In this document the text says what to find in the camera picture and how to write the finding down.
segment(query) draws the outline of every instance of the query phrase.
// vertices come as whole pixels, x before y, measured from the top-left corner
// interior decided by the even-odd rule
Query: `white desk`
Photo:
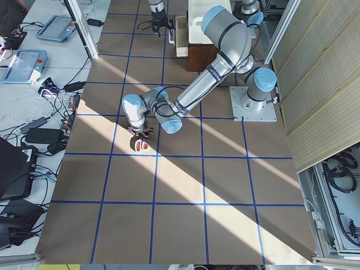
[[[99,19],[104,21],[106,18],[107,10],[109,8],[111,0],[93,0],[91,6],[94,9],[94,14],[88,17],[93,19]],[[58,0],[36,0],[27,14],[24,22],[31,23],[33,21],[40,21],[46,23],[52,15],[67,14],[66,8]],[[97,42],[100,38],[102,27],[90,26],[93,38]],[[28,32],[20,49],[38,49],[46,50],[48,53],[48,59],[45,64],[45,68],[38,82],[35,84],[3,84],[0,83],[0,130],[20,125],[12,117],[11,104],[14,100],[23,95],[38,95],[38,89],[41,83],[48,77],[51,77],[58,87],[63,87],[82,67],[87,54],[81,43],[79,34],[75,31],[68,40],[57,43],[48,42],[45,40],[37,39],[36,33],[39,30],[37,26],[28,26],[25,28]],[[7,65],[6,61],[1,62],[1,65]],[[76,81],[85,81],[89,74],[91,62],[89,61],[85,68],[74,79]],[[6,69],[0,69],[0,77],[4,75]],[[59,122],[61,117],[59,115],[54,116],[54,120],[50,119],[47,124],[42,128],[59,128]],[[0,135],[5,135],[8,132],[2,132]],[[15,144],[15,139],[9,140],[12,144]],[[47,145],[34,145],[40,151],[44,151]],[[37,164],[48,167],[49,169],[56,171],[60,164],[64,151],[54,156],[39,156]],[[37,168],[36,171],[45,172],[46,170]],[[45,203],[50,202],[55,184],[52,181],[48,181],[48,192],[45,198]],[[44,199],[46,190],[46,180],[39,178],[34,180],[31,194],[26,200],[39,204]],[[7,204],[8,201],[1,202],[0,204]],[[42,215],[35,226],[41,224],[45,220],[46,215]],[[9,249],[1,250],[0,256],[9,255],[25,255],[35,252],[35,248],[38,244],[39,238],[32,237],[25,240],[20,246],[12,245]]]

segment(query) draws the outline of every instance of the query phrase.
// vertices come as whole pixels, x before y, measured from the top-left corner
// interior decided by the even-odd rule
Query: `table surface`
[[[100,19],[104,21],[107,9],[109,7],[110,0],[94,0],[91,6],[94,9],[93,15],[89,17],[94,19]],[[31,7],[29,13],[23,22],[33,22],[40,21],[46,23],[50,17],[54,14],[68,14],[66,8],[58,0],[36,0]],[[97,42],[100,38],[101,29],[90,26],[94,40]],[[73,76],[79,71],[83,66],[87,55],[80,42],[80,38],[77,32],[74,32],[68,40],[57,43],[57,42],[46,42],[43,40],[37,39],[36,33],[38,27],[29,26],[25,30],[28,32],[23,43],[21,44],[20,49],[38,49],[46,50],[48,53],[48,60],[46,62],[45,68],[41,74],[41,78],[34,84],[3,84],[0,83],[0,130],[20,125],[18,121],[14,120],[12,117],[12,107],[16,104],[16,100],[19,97],[25,95],[38,96],[38,89],[41,86],[41,83],[48,77],[51,77],[52,80],[57,84],[58,87],[62,88]],[[9,60],[3,60],[2,65],[7,65]],[[76,76],[76,81],[86,81],[90,68],[91,62],[88,61],[88,64],[84,67],[83,70]],[[2,78],[6,69],[0,69],[0,77]],[[61,117],[55,115],[53,119],[50,119],[47,124],[43,125],[42,128],[59,128]],[[5,135],[8,132],[2,132],[0,135]],[[13,145],[16,143],[15,139],[9,140]],[[40,151],[45,151],[47,145],[35,145]],[[64,156],[64,151],[48,157],[40,156],[38,157],[37,164],[50,168],[53,171],[56,171],[59,166],[62,158]],[[46,170],[42,168],[37,168],[37,171],[45,172]],[[48,191],[45,198],[45,203],[50,202],[52,197],[53,189],[55,184],[52,181],[48,182]],[[45,196],[46,191],[46,181],[44,178],[36,179],[33,182],[31,189],[31,194],[26,200],[39,204]],[[46,215],[42,215],[35,226],[41,224],[45,220]],[[24,255],[31,254],[35,252],[35,248],[38,244],[39,238],[32,237],[20,246],[12,245],[11,248],[1,250],[0,256],[9,256],[9,255]]]
[[[185,0],[164,3],[168,14],[186,13]],[[233,74],[178,133],[148,117],[150,149],[132,150],[122,97],[198,76],[163,32],[136,29],[148,13],[147,0],[110,4],[37,248],[43,262],[310,263],[314,241],[281,117],[233,121]]]

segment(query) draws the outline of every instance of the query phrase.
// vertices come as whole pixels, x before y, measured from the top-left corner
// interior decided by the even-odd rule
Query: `yellow object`
[[[40,264],[39,270],[80,270],[80,264]]]

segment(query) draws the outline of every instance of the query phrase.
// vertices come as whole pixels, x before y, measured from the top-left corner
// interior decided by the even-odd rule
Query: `person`
[[[24,0],[0,0],[0,36],[8,37],[23,21],[30,7]]]

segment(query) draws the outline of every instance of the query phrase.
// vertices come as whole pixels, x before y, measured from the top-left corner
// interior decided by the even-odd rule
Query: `white box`
[[[188,0],[189,43],[213,44],[201,31],[201,23],[205,14],[215,6],[223,6],[232,13],[230,0]]]

